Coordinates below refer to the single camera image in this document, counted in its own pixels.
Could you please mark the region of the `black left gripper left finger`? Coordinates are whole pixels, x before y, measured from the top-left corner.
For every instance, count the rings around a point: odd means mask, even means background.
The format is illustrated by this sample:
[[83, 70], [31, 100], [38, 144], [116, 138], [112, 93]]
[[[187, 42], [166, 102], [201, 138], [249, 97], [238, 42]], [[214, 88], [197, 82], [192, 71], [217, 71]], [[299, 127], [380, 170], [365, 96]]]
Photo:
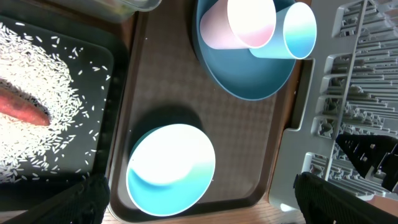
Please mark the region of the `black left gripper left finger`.
[[104, 175], [96, 174], [5, 221], [5, 224], [100, 224], [109, 200], [108, 180]]

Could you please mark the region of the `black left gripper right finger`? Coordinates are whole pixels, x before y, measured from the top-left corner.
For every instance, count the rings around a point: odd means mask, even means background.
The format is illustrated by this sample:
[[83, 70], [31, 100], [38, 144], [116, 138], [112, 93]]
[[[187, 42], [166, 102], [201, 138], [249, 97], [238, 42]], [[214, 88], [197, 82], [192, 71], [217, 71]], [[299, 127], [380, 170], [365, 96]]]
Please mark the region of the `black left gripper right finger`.
[[309, 172], [296, 175], [294, 193], [307, 223], [397, 224], [396, 216]]

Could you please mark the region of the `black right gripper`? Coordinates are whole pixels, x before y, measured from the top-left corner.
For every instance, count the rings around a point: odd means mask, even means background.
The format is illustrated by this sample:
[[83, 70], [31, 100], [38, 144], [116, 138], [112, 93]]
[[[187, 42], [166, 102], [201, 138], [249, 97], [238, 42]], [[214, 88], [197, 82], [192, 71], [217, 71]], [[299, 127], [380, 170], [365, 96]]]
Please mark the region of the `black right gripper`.
[[365, 179], [378, 171], [384, 174], [381, 186], [397, 191], [397, 139], [382, 135], [340, 134], [336, 143], [348, 156], [354, 168]]

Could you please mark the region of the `light blue bowl of rice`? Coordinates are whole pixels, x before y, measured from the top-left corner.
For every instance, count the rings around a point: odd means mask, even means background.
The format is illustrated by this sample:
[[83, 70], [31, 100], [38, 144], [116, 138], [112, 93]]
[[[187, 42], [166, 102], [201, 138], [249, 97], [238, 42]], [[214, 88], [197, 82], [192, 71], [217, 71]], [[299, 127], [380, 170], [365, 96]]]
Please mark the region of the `light blue bowl of rice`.
[[126, 188], [142, 212], [168, 217], [202, 198], [215, 173], [216, 156], [209, 137], [189, 124], [151, 129], [132, 148]]

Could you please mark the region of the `orange carrot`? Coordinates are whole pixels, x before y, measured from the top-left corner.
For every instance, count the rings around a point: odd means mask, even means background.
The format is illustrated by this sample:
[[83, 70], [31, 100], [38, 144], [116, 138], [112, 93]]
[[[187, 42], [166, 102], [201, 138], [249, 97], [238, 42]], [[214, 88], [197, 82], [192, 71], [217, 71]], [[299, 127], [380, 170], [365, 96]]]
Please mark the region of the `orange carrot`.
[[36, 126], [49, 126], [49, 117], [34, 104], [1, 88], [1, 113]]

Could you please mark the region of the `light blue cup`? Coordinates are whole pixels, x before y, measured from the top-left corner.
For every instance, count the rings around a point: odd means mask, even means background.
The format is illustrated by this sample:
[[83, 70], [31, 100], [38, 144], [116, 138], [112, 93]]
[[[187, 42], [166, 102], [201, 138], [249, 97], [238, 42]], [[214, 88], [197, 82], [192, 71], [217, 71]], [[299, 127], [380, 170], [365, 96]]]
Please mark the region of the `light blue cup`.
[[257, 58], [307, 58], [317, 39], [317, 21], [310, 6], [296, 2], [277, 12], [275, 32], [263, 47], [250, 49]]

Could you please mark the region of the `dark blue plate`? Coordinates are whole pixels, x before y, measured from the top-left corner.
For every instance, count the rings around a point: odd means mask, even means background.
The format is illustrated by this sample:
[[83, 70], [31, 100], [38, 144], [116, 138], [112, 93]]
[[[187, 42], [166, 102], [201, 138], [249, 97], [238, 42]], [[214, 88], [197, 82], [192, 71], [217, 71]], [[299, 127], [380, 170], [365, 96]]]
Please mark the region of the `dark blue plate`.
[[248, 49], [215, 50], [200, 35], [200, 19], [216, 0], [195, 1], [192, 41], [195, 55], [210, 78], [229, 94], [259, 101], [277, 93], [290, 78], [293, 59], [257, 58]]

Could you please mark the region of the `pink cup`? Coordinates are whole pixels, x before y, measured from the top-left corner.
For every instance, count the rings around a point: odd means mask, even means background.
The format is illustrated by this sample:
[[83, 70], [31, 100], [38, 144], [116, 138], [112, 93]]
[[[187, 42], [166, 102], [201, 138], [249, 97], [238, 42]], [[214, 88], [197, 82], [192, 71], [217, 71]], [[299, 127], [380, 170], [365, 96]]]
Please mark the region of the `pink cup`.
[[200, 35], [212, 49], [258, 49], [276, 27], [273, 0], [217, 0], [200, 20]]

